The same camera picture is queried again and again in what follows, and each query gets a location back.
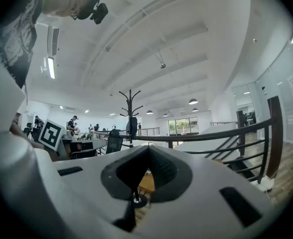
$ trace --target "ceiling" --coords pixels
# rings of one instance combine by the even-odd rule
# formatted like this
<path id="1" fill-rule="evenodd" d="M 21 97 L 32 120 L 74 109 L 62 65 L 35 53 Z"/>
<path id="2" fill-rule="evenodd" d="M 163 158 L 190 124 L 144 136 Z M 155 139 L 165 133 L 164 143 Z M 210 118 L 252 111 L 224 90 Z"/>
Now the ceiling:
<path id="1" fill-rule="evenodd" d="M 90 110 L 94 115 L 119 115 L 121 107 L 126 108 L 119 91 L 128 95 L 132 89 L 134 94 L 141 91 L 133 108 L 143 105 L 142 116 L 153 110 L 158 118 L 174 109 L 185 109 L 188 115 L 194 107 L 207 111 L 243 70 L 242 57 L 264 55 L 253 53 L 247 41 L 256 26 L 258 33 L 263 32 L 263 22 L 253 14 L 255 0 L 101 2 L 109 13 L 99 25 L 89 19 L 40 16 L 27 78 L 31 100 Z M 60 28 L 56 79 L 40 70 L 47 56 L 47 25 Z M 253 68 L 254 61 L 249 63 Z M 191 98 L 198 104 L 189 106 Z"/>

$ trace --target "brown wooden post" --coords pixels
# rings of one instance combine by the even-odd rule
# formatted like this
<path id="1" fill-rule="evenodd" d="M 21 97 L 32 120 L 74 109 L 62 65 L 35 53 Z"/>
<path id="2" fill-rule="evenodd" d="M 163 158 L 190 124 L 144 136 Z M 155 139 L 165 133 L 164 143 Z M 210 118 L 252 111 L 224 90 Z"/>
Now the brown wooden post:
<path id="1" fill-rule="evenodd" d="M 271 125 L 271 154 L 266 173 L 269 178 L 273 178 L 277 174 L 281 161 L 282 146 L 284 141 L 284 127 L 279 97 L 276 96 L 269 98 L 268 106 L 270 116 L 276 119 L 275 123 Z"/>
<path id="2" fill-rule="evenodd" d="M 242 111 L 237 111 L 237 120 L 238 120 L 238 128 L 245 126 L 244 114 Z M 246 142 L 246 134 L 240 135 L 239 144 L 244 145 L 245 142 Z M 245 155 L 245 148 L 239 149 L 239 151 L 240 151 L 240 156 Z"/>

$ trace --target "wooden floor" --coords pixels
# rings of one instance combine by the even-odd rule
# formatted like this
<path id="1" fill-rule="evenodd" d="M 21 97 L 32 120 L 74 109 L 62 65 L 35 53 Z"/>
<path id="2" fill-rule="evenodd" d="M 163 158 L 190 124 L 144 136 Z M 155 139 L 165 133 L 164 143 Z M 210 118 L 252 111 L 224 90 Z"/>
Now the wooden floor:
<path id="1" fill-rule="evenodd" d="M 256 133 L 250 133 L 246 135 L 246 143 L 251 143 L 255 141 L 257 141 Z M 245 156 L 251 156 L 251 155 L 260 153 L 263 151 L 263 148 L 264 148 L 264 143 L 259 143 L 257 145 L 247 147 L 245 149 Z M 271 143 L 269 143 L 269 154 L 270 153 L 271 153 Z M 268 155 L 266 170 L 268 167 L 269 157 L 270 155 Z M 252 165 L 258 165 L 262 161 L 262 156 L 256 157 L 254 159 L 250 159 L 249 161 L 252 163 Z M 266 193 L 266 194 L 271 199 L 274 205 L 281 203 L 283 201 L 287 201 L 291 198 L 291 196 L 293 196 L 293 144 L 292 143 L 288 143 L 288 142 L 283 143 L 282 157 L 281 157 L 278 173 L 275 179 L 275 184 L 273 189 L 269 193 Z M 145 207 L 141 209 L 135 209 L 135 217 L 136 217 L 137 224 L 145 216 L 149 208 L 150 208 L 150 204 L 148 203 Z"/>

